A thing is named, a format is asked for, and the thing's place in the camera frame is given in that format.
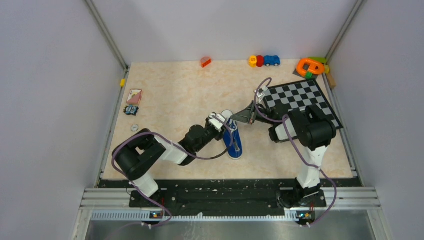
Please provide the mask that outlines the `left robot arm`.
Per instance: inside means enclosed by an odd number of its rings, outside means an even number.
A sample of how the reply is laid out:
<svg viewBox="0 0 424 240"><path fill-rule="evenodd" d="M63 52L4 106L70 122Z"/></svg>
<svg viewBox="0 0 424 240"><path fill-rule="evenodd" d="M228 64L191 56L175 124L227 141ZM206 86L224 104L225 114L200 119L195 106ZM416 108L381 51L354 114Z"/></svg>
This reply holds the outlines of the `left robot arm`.
<svg viewBox="0 0 424 240"><path fill-rule="evenodd" d="M214 160L221 157L221 153L213 157L200 157L197 153L212 140L221 140L227 130L225 123L193 125L185 137L175 143L144 128L112 151L111 164L141 192L141 200L147 206L154 207L160 202L161 194L149 170L158 161L187 166L196 159Z"/></svg>

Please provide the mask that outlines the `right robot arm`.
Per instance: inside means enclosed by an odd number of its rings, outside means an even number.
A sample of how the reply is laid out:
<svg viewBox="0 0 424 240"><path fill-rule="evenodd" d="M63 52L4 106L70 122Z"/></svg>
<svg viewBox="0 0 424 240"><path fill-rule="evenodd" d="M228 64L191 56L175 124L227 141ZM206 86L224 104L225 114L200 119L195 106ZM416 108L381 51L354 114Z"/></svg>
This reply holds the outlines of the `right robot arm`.
<svg viewBox="0 0 424 240"><path fill-rule="evenodd" d="M307 206L319 199L321 168L324 155L337 135L337 129L317 105L304 111L290 110L288 105L276 104L271 109L259 107L255 101L231 116L231 120L252 125L255 121L270 124L269 136L275 143L298 139L303 151L298 151L302 167L294 179L292 191L277 193L277 202L284 208Z"/></svg>

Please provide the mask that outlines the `blue canvas sneaker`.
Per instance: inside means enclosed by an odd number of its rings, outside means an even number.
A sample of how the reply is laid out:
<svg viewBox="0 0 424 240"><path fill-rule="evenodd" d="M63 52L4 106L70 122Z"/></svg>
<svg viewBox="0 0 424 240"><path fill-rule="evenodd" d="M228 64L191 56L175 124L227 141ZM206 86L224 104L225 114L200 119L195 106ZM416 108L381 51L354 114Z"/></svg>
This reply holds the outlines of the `blue canvas sneaker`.
<svg viewBox="0 0 424 240"><path fill-rule="evenodd" d="M233 112L229 109L226 109L221 112L221 115L225 117L225 119L227 120L226 123L229 126L229 120L233 115ZM227 153L229 157L234 160L240 159L243 154L240 131L238 130L232 134L231 131L227 130L223 135L223 141L226 147L228 148Z"/></svg>

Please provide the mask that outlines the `white shoelace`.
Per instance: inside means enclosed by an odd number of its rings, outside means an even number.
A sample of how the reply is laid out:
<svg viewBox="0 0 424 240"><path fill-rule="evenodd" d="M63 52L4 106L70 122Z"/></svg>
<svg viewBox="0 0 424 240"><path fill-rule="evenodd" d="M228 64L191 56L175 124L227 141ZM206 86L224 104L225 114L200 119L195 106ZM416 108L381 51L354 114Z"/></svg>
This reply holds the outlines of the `white shoelace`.
<svg viewBox="0 0 424 240"><path fill-rule="evenodd" d="M228 122L229 128L230 128L230 132L233 134L234 132L238 131L238 124L235 120L233 119L229 119Z"/></svg>

